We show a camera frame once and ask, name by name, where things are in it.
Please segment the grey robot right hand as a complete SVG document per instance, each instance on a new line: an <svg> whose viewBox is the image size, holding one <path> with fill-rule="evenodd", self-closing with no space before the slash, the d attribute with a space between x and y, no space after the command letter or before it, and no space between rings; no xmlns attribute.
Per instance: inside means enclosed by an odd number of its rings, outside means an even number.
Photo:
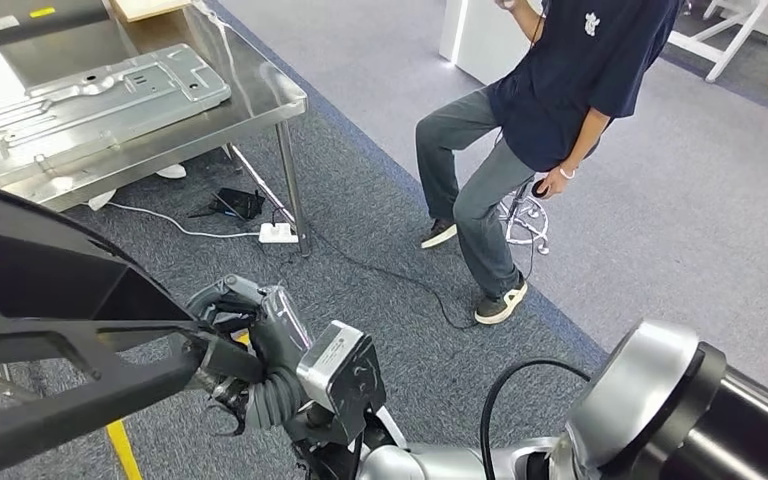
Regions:
<svg viewBox="0 0 768 480"><path fill-rule="evenodd" d="M191 315L215 338L208 342L201 369L247 383L262 383L285 373L296 381L296 368L312 340L282 286L260 286L229 274L194 294L186 303ZM227 322L242 317L250 348L232 341Z"/></svg>

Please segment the person's left hand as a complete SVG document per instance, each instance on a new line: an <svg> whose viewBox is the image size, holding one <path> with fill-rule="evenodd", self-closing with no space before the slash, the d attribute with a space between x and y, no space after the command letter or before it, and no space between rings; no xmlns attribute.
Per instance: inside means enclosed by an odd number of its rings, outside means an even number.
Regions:
<svg viewBox="0 0 768 480"><path fill-rule="evenodd" d="M534 184L532 196L538 199L545 199L560 194L573 177L574 174L567 173L561 167L557 167Z"/></svg>

